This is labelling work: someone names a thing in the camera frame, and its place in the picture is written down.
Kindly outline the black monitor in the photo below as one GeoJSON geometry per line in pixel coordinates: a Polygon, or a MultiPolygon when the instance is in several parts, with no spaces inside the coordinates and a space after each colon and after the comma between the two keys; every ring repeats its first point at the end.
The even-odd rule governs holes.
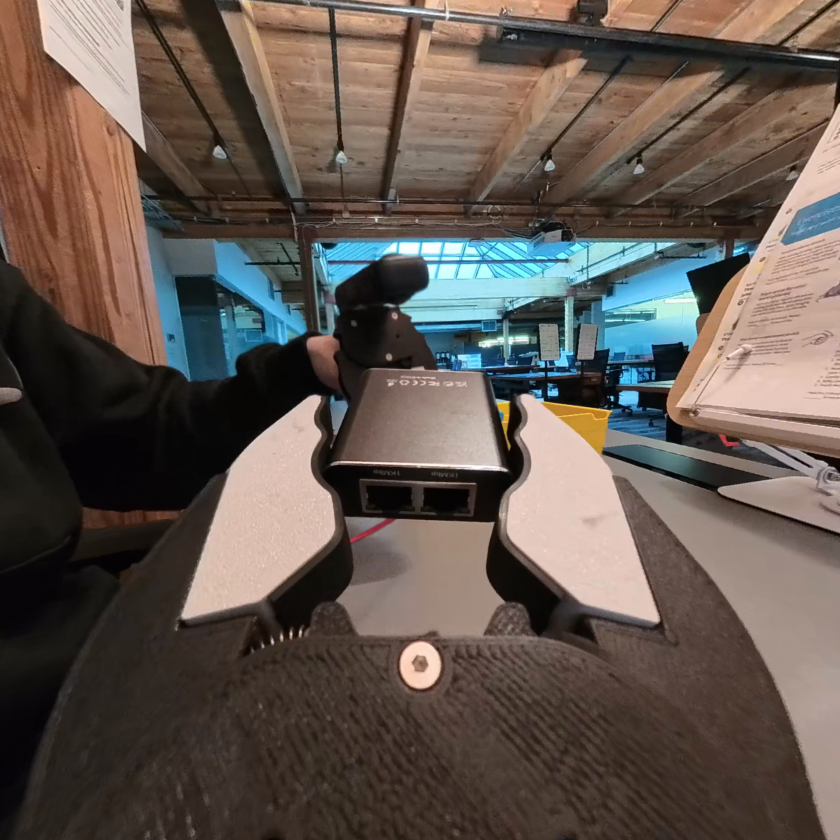
{"type": "Polygon", "coordinates": [[[729,281],[746,267],[750,260],[748,253],[742,253],[686,273],[700,316],[706,316],[712,311],[729,281]]]}

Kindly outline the brown board document stand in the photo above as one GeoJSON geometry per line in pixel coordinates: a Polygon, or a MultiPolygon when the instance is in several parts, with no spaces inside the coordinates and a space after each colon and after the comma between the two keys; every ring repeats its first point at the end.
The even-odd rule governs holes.
{"type": "MultiPolygon", "coordinates": [[[[707,320],[709,316],[715,320],[720,318],[744,269],[729,281],[707,320]]],[[[707,327],[706,322],[698,339],[711,338],[712,327],[707,327]]],[[[765,479],[751,485],[721,487],[719,494],[754,508],[838,533],[838,469],[812,455],[838,458],[839,417],[836,424],[821,425],[735,413],[696,416],[695,413],[678,409],[676,403],[679,394],[676,387],[690,381],[703,352],[695,350],[695,346],[690,352],[668,397],[668,415],[684,427],[738,438],[797,473],[796,476],[765,479]]]]}

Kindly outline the person's left forearm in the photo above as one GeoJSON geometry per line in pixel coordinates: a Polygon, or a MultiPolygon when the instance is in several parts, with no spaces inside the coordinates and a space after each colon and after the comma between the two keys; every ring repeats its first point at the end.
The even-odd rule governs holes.
{"type": "Polygon", "coordinates": [[[310,396],[306,332],[241,354],[236,373],[188,381],[66,322],[2,263],[2,346],[80,508],[185,509],[262,432],[310,396]]]}

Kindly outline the white paper notice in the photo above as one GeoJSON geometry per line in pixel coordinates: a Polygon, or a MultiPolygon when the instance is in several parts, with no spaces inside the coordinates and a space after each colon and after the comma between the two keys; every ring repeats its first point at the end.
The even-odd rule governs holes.
{"type": "Polygon", "coordinates": [[[146,149],[131,1],[37,1],[46,54],[146,149]]]}

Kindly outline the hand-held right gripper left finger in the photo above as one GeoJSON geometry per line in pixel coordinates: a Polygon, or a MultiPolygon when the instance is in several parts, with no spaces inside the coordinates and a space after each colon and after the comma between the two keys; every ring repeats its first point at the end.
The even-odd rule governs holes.
{"type": "Polygon", "coordinates": [[[322,476],[328,397],[310,396],[228,468],[188,588],[183,624],[252,616],[310,624],[349,585],[353,556],[337,492],[322,476]]]}

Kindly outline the black network switch box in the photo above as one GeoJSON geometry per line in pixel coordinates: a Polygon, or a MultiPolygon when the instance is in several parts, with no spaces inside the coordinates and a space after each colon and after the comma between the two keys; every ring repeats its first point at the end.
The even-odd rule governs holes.
{"type": "Polygon", "coordinates": [[[347,517],[495,521],[512,475],[487,377],[366,371],[322,474],[347,517]]]}

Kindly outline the printed instruction sheet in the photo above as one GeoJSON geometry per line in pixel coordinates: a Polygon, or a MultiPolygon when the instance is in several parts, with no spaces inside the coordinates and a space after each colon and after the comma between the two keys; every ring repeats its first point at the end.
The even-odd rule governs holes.
{"type": "Polygon", "coordinates": [[[839,112],[743,270],[678,409],[837,424],[839,112]]]}

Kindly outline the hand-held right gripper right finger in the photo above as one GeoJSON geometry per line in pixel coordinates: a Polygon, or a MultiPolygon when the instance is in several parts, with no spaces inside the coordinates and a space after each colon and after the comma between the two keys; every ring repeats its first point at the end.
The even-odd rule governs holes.
{"type": "Polygon", "coordinates": [[[511,403],[507,435],[513,481],[488,547],[493,590],[524,608],[536,634],[590,619],[656,628],[658,605],[602,456],[530,395],[511,403]]]}

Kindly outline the person's black clothing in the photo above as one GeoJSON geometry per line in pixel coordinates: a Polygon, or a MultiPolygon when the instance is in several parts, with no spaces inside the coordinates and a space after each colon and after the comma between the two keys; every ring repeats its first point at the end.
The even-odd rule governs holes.
{"type": "Polygon", "coordinates": [[[96,566],[69,568],[77,493],[5,351],[1,385],[2,664],[73,658],[118,582],[96,566]]]}

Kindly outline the white ceiling projector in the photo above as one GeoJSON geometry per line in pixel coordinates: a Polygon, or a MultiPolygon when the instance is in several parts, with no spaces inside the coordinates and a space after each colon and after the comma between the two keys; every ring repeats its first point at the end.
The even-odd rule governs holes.
{"type": "Polygon", "coordinates": [[[527,256],[537,260],[563,258],[575,242],[575,232],[569,225],[557,221],[547,222],[530,237],[527,256]]]}

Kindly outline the wooden post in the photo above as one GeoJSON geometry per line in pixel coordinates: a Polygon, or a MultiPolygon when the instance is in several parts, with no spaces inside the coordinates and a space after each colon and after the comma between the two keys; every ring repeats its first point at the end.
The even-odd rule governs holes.
{"type": "Polygon", "coordinates": [[[166,364],[133,142],[44,51],[36,2],[1,3],[8,259],[73,326],[166,364]]]}

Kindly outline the black office chair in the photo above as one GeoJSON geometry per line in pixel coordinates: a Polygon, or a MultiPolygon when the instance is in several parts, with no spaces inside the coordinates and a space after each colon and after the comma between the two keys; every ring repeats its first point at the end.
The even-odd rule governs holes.
{"type": "MultiPolygon", "coordinates": [[[[672,382],[676,379],[688,355],[687,347],[682,343],[652,344],[654,357],[654,382],[672,382]]],[[[665,393],[639,393],[638,406],[644,410],[666,412],[667,395],[665,393]]]]}
{"type": "Polygon", "coordinates": [[[622,376],[622,366],[611,365],[610,351],[596,350],[589,360],[577,359],[576,370],[581,375],[579,405],[605,408],[611,411],[621,410],[631,413],[629,406],[622,406],[618,386],[622,376]]]}

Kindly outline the person's left hand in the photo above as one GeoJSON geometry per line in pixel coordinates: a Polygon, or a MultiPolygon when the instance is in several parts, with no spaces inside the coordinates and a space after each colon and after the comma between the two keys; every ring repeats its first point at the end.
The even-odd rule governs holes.
{"type": "Polygon", "coordinates": [[[336,354],[340,343],[332,335],[313,334],[307,338],[306,351],[313,373],[326,393],[340,393],[340,372],[336,354]]]}

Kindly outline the grey desk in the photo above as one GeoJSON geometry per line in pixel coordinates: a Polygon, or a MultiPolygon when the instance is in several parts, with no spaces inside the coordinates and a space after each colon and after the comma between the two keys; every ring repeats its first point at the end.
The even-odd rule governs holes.
{"type": "MultiPolygon", "coordinates": [[[[839,837],[838,537],[612,457],[726,596],[789,711],[827,838],[839,837]]],[[[488,523],[396,521],[353,545],[340,602],[363,634],[478,635],[501,602],[488,523]]]]}

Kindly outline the yellow plastic bin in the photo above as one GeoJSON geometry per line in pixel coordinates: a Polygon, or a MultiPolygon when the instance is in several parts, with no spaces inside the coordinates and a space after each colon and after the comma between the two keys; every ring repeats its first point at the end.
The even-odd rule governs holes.
{"type": "Polygon", "coordinates": [[[509,418],[512,403],[498,401],[497,408],[500,415],[502,430],[509,447],[519,450],[522,459],[533,460],[539,455],[550,452],[563,423],[571,431],[582,438],[598,455],[602,455],[606,444],[608,419],[611,415],[606,409],[588,406],[577,406],[556,402],[536,403],[542,405],[548,413],[557,417],[555,421],[545,423],[538,421],[532,424],[526,417],[522,419],[517,433],[509,432],[509,418]]]}

